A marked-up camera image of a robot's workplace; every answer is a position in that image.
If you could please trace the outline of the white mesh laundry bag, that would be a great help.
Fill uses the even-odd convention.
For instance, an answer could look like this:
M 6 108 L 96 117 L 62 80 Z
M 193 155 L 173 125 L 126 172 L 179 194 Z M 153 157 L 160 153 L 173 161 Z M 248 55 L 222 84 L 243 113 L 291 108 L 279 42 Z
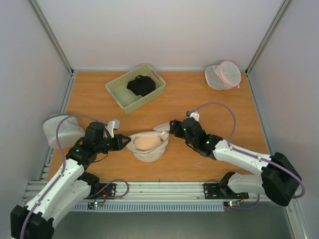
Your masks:
M 132 134 L 126 148 L 142 162 L 157 161 L 165 152 L 169 141 L 169 123 L 163 123 L 145 131 Z

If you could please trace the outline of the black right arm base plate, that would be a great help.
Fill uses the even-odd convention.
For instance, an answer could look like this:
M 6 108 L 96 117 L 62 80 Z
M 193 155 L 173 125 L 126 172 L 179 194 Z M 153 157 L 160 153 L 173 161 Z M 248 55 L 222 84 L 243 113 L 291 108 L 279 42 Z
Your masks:
M 223 200 L 241 200 L 248 199 L 248 193 L 234 193 L 232 191 L 228 191 L 223 193 L 220 189 L 219 183 L 216 181 L 206 181 L 203 183 L 203 192 L 205 199 L 223 199 Z

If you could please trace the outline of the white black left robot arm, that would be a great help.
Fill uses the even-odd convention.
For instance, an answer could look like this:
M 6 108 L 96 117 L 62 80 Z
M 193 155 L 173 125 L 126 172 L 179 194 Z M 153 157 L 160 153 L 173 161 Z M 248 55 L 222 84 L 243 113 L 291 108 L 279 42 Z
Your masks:
M 50 239 L 62 219 L 83 199 L 96 198 L 99 178 L 86 169 L 99 153 L 120 151 L 130 137 L 114 134 L 116 120 L 103 124 L 92 122 L 85 135 L 63 156 L 63 163 L 45 187 L 25 206 L 15 206 L 10 213 L 13 239 Z

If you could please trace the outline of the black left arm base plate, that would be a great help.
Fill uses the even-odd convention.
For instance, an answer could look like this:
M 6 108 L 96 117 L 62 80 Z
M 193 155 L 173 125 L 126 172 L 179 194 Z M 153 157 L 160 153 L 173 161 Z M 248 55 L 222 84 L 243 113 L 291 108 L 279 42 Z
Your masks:
M 107 183 L 100 183 L 100 186 L 98 188 L 98 194 L 96 195 L 90 195 L 86 197 L 85 199 L 104 199 L 107 198 L 113 198 L 116 195 L 116 183 L 111 183 L 106 187 Z

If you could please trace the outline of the beige bra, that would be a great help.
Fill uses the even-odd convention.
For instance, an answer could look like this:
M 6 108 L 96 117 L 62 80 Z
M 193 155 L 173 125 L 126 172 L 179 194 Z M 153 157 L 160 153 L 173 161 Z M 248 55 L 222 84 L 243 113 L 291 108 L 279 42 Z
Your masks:
M 160 136 L 138 136 L 134 139 L 134 146 L 139 151 L 152 150 L 161 144 L 162 139 Z

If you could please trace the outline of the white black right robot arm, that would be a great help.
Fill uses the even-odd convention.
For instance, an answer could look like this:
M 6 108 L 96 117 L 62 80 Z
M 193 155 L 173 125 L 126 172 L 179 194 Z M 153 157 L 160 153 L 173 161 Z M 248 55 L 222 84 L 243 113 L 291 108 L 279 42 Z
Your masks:
M 219 136 L 207 134 L 194 118 L 170 121 L 169 132 L 184 139 L 188 147 L 203 157 L 231 163 L 250 172 L 249 175 L 226 173 L 219 182 L 220 192 L 225 198 L 253 193 L 287 206 L 296 197 L 302 179 L 285 155 L 279 152 L 260 154 L 233 145 Z

